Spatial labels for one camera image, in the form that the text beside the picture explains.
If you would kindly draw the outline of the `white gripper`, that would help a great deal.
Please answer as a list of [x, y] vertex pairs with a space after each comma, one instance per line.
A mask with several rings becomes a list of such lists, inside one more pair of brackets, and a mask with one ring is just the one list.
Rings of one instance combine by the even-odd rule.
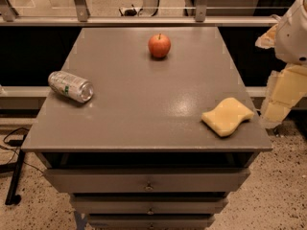
[[257, 38], [255, 46], [262, 49], [274, 47], [278, 59], [292, 63], [281, 72], [271, 72], [266, 97], [260, 108], [262, 126], [275, 128], [307, 94], [306, 0], [295, 0], [278, 25], [270, 27]]

